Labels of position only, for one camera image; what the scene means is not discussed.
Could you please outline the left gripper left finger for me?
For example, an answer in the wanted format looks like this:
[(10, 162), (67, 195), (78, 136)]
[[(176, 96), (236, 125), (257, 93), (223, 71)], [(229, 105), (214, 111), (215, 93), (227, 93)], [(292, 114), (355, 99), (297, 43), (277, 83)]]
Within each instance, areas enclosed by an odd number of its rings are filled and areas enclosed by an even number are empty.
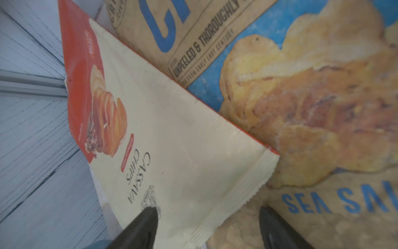
[(157, 228), (157, 209), (146, 207), (107, 249), (153, 249)]

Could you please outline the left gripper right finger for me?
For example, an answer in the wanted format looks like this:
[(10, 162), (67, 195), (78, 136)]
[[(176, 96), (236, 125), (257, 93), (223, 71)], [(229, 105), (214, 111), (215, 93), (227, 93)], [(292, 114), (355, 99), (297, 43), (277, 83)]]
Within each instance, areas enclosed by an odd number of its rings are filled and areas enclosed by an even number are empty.
[(266, 249), (314, 249), (270, 206), (260, 208), (259, 225)]

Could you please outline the red beige chips bag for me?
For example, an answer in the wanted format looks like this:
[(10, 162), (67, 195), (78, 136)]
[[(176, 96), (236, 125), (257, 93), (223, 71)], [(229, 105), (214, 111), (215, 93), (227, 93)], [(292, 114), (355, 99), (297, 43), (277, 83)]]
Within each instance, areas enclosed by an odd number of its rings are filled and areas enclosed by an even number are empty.
[(271, 177), (278, 155), (59, 1), (68, 121), (122, 229), (147, 207), (153, 249), (197, 249)]

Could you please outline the tan blue chips bag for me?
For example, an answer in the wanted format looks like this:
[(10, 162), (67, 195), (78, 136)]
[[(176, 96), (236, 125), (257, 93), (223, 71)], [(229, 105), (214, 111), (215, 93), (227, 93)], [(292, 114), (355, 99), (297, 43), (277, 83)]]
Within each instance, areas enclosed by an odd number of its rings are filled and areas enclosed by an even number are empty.
[(397, 248), (397, 1), (105, 4), (119, 39), (279, 155), (209, 249), (265, 248), (267, 205), (315, 249)]

